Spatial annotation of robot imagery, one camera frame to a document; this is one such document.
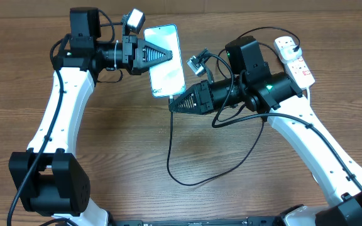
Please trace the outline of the blue Galaxy smartphone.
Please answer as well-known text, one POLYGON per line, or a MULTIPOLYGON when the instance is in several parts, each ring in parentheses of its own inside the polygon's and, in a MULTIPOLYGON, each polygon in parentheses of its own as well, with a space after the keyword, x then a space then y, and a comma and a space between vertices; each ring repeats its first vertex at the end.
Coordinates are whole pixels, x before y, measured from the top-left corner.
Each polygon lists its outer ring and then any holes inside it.
POLYGON ((176 25, 147 28, 144 36, 145 41, 171 51, 171 59, 149 69, 152 96, 160 98, 184 93, 186 86, 176 25))

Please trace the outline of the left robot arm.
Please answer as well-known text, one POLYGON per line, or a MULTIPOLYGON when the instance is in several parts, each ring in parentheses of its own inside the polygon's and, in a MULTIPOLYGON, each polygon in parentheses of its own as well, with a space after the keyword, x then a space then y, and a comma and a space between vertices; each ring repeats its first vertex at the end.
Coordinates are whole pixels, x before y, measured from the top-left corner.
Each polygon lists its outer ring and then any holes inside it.
POLYGON ((91 199, 91 183, 76 158, 77 135, 86 103, 101 71, 140 75, 172 59, 173 53, 138 38, 145 15, 121 19, 122 39, 101 40, 102 10, 70 10, 70 33, 50 50, 53 87, 41 124, 26 151, 8 163, 17 192, 11 203, 60 225, 113 225, 112 215, 91 199))

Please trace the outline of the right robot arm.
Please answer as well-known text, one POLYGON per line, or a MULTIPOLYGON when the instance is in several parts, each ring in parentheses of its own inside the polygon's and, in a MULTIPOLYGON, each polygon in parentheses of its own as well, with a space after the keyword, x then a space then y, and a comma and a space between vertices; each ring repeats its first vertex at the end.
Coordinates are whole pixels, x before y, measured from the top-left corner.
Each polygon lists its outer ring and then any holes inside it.
POLYGON ((273 51, 284 70, 272 74, 252 36, 225 46, 230 77, 212 77, 192 85, 170 101, 171 113, 214 114, 212 126, 241 121, 239 115, 218 117, 226 107, 251 111, 251 118, 269 123, 294 148, 320 186, 327 205, 296 205, 273 217, 248 217, 248 225, 362 225, 362 167, 322 125, 310 106, 308 87, 314 83, 297 37, 283 36, 273 51))

